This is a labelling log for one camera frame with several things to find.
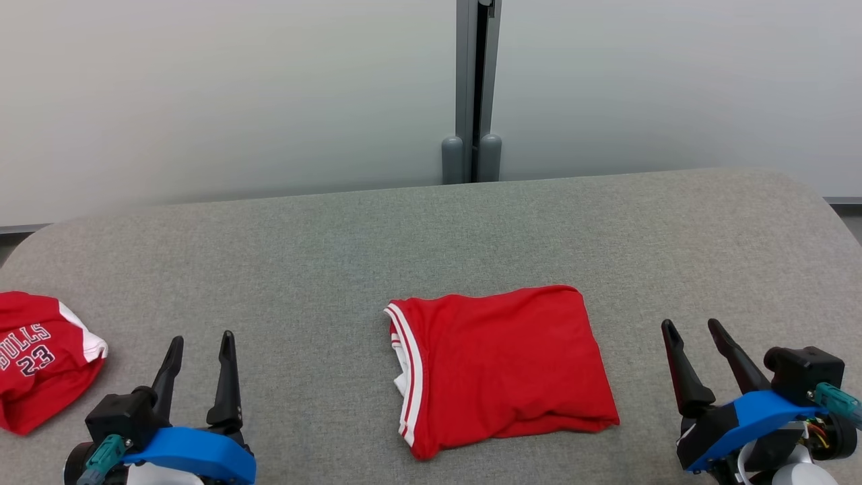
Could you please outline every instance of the cable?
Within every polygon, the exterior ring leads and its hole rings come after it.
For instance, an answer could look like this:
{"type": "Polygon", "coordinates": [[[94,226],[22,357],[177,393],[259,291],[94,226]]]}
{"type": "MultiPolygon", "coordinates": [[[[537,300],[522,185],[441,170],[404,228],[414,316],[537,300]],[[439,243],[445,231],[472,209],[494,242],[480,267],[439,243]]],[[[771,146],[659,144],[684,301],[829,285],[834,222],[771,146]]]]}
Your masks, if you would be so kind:
{"type": "Polygon", "coordinates": [[[819,426],[814,425],[813,423],[808,423],[809,431],[813,431],[814,435],[817,436],[817,439],[823,444],[823,448],[829,449],[829,444],[827,443],[827,434],[824,430],[822,430],[819,426]]]}
{"type": "Polygon", "coordinates": [[[823,443],[823,448],[825,448],[825,449],[827,449],[827,450],[828,450],[828,449],[829,449],[829,445],[828,445],[828,444],[826,444],[826,440],[825,440],[825,439],[823,439],[823,437],[822,437],[822,436],[820,436],[820,435],[819,435],[819,434],[817,434],[817,433],[815,433],[815,436],[817,436],[817,439],[819,439],[819,440],[820,440],[820,442],[821,442],[821,443],[823,443]]]}

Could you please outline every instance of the padded table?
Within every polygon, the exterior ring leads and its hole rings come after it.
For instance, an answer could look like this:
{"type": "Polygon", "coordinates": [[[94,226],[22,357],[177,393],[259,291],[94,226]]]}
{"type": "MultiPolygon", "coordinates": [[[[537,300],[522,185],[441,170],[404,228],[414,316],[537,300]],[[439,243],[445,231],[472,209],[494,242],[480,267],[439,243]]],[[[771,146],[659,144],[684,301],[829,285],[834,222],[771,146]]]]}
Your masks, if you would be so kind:
{"type": "MultiPolygon", "coordinates": [[[[707,483],[679,467],[659,325],[671,318],[719,401],[739,395],[718,318],[760,362],[815,345],[862,394],[862,247],[780,173],[707,169],[175,205],[39,230],[0,291],[50,295],[109,343],[84,396],[30,436],[0,433],[2,483],[59,483],[84,416],[149,384],[185,337],[172,422],[212,406],[222,332],[237,339],[258,484],[707,483]],[[575,286],[622,424],[491,439],[417,462],[398,434],[390,299],[575,286]]],[[[862,452],[828,469],[862,474],[862,452]]]]}

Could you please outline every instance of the bulls jersey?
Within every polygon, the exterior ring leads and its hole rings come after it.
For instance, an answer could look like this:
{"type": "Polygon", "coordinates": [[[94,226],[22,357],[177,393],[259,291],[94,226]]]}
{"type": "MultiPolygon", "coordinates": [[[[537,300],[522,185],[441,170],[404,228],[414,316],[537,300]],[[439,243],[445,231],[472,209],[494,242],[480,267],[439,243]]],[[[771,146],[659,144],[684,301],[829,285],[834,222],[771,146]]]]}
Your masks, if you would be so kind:
{"type": "Polygon", "coordinates": [[[58,300],[0,293],[0,427],[31,432],[84,392],[107,355],[58,300]]]}
{"type": "Polygon", "coordinates": [[[392,300],[398,432],[414,457],[559,430],[619,425],[584,300],[573,287],[392,300]]]}

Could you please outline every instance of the number 23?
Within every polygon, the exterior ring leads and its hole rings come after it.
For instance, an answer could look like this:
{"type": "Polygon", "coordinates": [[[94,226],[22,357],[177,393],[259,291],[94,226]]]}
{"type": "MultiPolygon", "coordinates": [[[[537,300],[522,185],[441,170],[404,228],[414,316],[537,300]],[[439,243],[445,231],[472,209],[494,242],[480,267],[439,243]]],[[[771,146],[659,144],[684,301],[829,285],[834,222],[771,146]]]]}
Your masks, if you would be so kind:
{"type": "Polygon", "coordinates": [[[22,374],[31,376],[36,373],[36,370],[47,367],[53,361],[54,356],[48,347],[40,345],[33,349],[29,356],[18,359],[15,364],[21,368],[22,374]]]}

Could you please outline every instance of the gray wall trim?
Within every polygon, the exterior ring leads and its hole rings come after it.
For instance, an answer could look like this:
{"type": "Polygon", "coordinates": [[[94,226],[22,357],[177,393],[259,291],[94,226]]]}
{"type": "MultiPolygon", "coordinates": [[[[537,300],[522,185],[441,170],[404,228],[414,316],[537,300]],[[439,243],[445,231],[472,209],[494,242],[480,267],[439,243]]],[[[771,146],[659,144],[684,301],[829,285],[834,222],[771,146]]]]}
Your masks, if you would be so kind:
{"type": "Polygon", "coordinates": [[[503,140],[489,133],[479,141],[479,157],[476,172],[477,182],[496,182],[500,180],[500,153],[503,140]]]}
{"type": "Polygon", "coordinates": [[[484,78],[482,79],[482,113],[479,134],[490,133],[490,115],[494,106],[494,79],[497,76],[497,46],[500,43],[500,10],[503,0],[493,0],[485,40],[484,78]]]}
{"type": "Polygon", "coordinates": [[[862,197],[824,197],[831,205],[862,205],[862,197]]]}
{"type": "Polygon", "coordinates": [[[465,177],[464,142],[457,136],[450,136],[440,145],[443,160],[443,184],[463,184],[465,177]]]}
{"type": "Polygon", "coordinates": [[[471,181],[473,138],[473,92],[476,83],[476,0],[456,4],[455,135],[463,141],[461,182],[471,181]]]}
{"type": "Polygon", "coordinates": [[[28,234],[51,224],[8,225],[0,227],[0,234],[28,234]]]}
{"type": "Polygon", "coordinates": [[[503,0],[482,0],[488,21],[485,29],[484,64],[482,75],[482,98],[479,106],[479,141],[477,146],[476,180],[477,182],[495,182],[500,180],[500,154],[503,141],[493,135],[490,129],[491,113],[494,107],[494,81],[497,77],[497,46],[500,43],[500,14],[503,0]]]}

